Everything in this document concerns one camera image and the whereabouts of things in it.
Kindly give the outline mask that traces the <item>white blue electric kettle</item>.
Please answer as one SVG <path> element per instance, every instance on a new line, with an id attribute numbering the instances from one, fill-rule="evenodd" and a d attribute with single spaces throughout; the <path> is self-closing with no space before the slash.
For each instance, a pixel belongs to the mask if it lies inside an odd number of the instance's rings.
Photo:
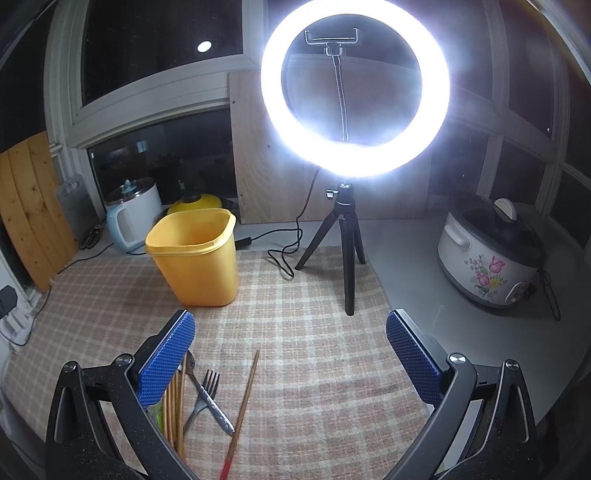
<path id="1" fill-rule="evenodd" d="M 115 246 L 130 253 L 145 244 L 145 238 L 163 214 L 154 179 L 126 180 L 105 198 L 106 222 Z"/>

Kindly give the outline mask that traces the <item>checkered beige table mat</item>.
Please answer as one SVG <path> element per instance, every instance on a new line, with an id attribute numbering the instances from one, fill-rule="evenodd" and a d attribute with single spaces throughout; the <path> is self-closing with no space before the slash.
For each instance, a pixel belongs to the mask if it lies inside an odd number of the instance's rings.
<path id="1" fill-rule="evenodd" d="M 233 479 L 381 479 L 424 426 L 428 411 L 386 336 L 390 305 L 374 270 L 356 270 L 356 310 L 342 308 L 339 249 L 281 278 L 258 251 L 238 256 L 238 296 L 194 310 L 195 373 L 221 376 L 216 402 L 232 420 L 260 351 L 229 475 Z M 43 436 L 62 365 L 110 363 L 135 351 L 178 309 L 145 256 L 105 253 L 53 282 L 2 389 Z"/>

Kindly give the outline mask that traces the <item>yellow plastic utensil bin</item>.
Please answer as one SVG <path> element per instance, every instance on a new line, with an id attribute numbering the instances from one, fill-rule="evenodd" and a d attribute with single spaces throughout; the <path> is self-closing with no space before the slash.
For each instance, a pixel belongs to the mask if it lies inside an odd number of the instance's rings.
<path id="1" fill-rule="evenodd" d="M 221 307 L 238 295 L 235 223 L 226 209 L 198 209 L 169 214 L 150 230 L 145 251 L 181 304 Z"/>

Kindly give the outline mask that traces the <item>yellow lid black pot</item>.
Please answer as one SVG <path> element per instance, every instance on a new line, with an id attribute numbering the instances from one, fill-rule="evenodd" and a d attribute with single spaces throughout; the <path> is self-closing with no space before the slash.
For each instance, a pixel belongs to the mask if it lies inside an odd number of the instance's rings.
<path id="1" fill-rule="evenodd" d="M 178 213 L 182 211 L 192 211 L 201 209 L 221 208 L 222 202 L 218 197 L 211 194 L 187 193 L 178 201 L 174 202 L 167 209 L 167 214 Z"/>

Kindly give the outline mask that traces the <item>orange wooden plank panel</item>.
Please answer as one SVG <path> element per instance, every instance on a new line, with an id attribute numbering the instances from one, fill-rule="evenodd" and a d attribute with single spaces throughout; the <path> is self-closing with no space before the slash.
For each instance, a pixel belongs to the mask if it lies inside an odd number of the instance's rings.
<path id="1" fill-rule="evenodd" d="M 1 153 L 1 219 L 37 289 L 78 252 L 57 199 L 58 178 L 47 133 L 42 131 Z"/>

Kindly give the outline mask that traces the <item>grey cutting board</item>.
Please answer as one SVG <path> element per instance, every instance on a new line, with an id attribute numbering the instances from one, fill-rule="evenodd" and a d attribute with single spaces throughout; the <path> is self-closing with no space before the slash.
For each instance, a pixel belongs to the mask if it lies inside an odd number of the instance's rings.
<path id="1" fill-rule="evenodd" d="M 63 214 L 79 245 L 88 232 L 99 223 L 99 217 L 80 174 L 65 180 L 56 192 Z"/>

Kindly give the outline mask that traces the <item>light wooden board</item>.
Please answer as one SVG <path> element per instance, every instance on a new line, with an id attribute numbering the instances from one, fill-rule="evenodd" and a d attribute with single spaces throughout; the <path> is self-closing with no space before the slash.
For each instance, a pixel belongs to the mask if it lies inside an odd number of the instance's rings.
<path id="1" fill-rule="evenodd" d="M 304 212 L 305 221 L 322 220 L 332 209 L 325 189 L 339 178 L 322 170 L 310 203 L 304 206 L 315 165 L 287 150 L 270 125 L 260 93 L 259 71 L 228 74 L 228 92 L 235 182 L 243 224 L 293 221 Z M 356 214 L 362 220 L 418 219 L 428 209 L 432 154 L 387 175 L 355 181 Z"/>

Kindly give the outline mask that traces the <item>phone holder clamp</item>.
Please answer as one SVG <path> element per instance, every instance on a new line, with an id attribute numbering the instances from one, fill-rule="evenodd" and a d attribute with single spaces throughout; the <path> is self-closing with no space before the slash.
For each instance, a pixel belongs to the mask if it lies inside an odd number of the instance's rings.
<path id="1" fill-rule="evenodd" d="M 308 46 L 322 46 L 329 57 L 341 57 L 346 47 L 359 44 L 360 30 L 354 28 L 349 36 L 317 36 L 311 30 L 304 30 L 304 41 Z"/>

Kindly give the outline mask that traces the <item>white floral rice cooker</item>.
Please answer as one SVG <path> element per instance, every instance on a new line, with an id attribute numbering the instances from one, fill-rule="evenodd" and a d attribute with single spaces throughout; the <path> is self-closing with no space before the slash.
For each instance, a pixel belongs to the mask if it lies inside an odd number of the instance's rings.
<path id="1" fill-rule="evenodd" d="M 472 301 L 505 309 L 519 302 L 544 266 L 538 233 L 507 198 L 453 198 L 438 243 L 440 266 Z"/>

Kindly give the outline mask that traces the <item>black tripod stand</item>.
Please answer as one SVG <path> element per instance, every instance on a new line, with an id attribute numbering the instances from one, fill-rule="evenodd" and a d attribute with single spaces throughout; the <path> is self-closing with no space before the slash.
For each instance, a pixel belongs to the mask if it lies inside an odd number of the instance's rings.
<path id="1" fill-rule="evenodd" d="M 346 315 L 355 313 L 355 265 L 356 260 L 361 264 L 367 262 L 358 216 L 356 216 L 356 201 L 353 185 L 348 182 L 339 183 L 337 190 L 329 189 L 327 197 L 334 201 L 332 211 L 329 212 L 321 227 L 318 228 L 308 248 L 305 249 L 301 259 L 298 260 L 295 269 L 301 270 L 305 263 L 315 253 L 325 236 L 332 229 L 335 222 L 339 222 L 342 246 L 342 272 L 344 273 L 344 293 Z"/>

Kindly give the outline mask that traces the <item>black handled scissors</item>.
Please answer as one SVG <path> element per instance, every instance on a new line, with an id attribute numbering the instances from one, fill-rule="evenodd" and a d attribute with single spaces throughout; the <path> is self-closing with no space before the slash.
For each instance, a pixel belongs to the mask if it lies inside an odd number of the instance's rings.
<path id="1" fill-rule="evenodd" d="M 93 249 L 102 237 L 102 233 L 105 227 L 105 222 L 102 221 L 96 225 L 94 225 L 83 237 L 80 243 L 81 250 L 91 250 Z"/>

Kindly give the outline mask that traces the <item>lone wooden chopstick red tip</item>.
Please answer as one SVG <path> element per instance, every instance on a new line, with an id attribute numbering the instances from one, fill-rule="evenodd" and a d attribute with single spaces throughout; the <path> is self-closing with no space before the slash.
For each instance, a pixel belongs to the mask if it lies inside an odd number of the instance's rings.
<path id="1" fill-rule="evenodd" d="M 247 410 L 247 406 L 249 405 L 249 397 L 250 393 L 252 392 L 252 384 L 254 381 L 254 377 L 256 377 L 256 368 L 257 364 L 259 364 L 259 356 L 260 351 L 256 350 L 256 354 L 253 357 L 252 361 L 252 368 L 249 371 L 249 378 L 247 379 L 245 392 L 242 396 L 242 402 L 240 403 L 240 408 L 238 411 L 238 419 L 235 423 L 235 433 L 232 434 L 231 441 L 228 446 L 228 452 L 226 452 L 225 459 L 223 462 L 223 466 L 221 469 L 221 474 L 219 475 L 219 479 L 226 480 L 228 479 L 229 471 L 231 468 L 231 463 L 233 458 L 235 457 L 235 450 L 238 447 L 239 435 L 242 432 L 242 423 L 245 419 L 245 413 Z"/>

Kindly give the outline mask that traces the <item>metal spoon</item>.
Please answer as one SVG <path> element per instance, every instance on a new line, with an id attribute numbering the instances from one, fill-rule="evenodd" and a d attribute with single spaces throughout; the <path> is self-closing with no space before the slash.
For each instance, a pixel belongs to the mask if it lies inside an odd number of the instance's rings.
<path id="1" fill-rule="evenodd" d="M 194 374 L 194 367 L 197 363 L 195 363 L 195 358 L 191 351 L 188 351 L 187 365 L 186 375 L 190 379 L 195 390 L 197 390 L 197 400 L 193 405 L 193 410 L 188 419 L 185 421 L 183 428 L 184 433 L 188 432 L 197 417 L 197 414 L 208 409 L 217 425 L 221 427 L 221 430 L 226 435 L 232 436 L 232 434 L 235 433 L 235 426 L 233 426 L 231 420 L 229 420 L 228 416 L 225 415 L 221 410 L 221 407 L 219 407 L 214 400 L 221 376 L 217 371 L 207 370 L 205 372 L 204 381 L 199 382 Z"/>

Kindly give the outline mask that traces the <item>white power strip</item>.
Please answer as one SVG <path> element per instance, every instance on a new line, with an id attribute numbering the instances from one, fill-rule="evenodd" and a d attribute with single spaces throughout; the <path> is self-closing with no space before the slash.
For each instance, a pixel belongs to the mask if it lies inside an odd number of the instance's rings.
<path id="1" fill-rule="evenodd" d="M 0 290 L 1 336 L 15 347 L 25 346 L 30 338 L 33 317 L 18 305 L 16 290 L 6 285 Z"/>

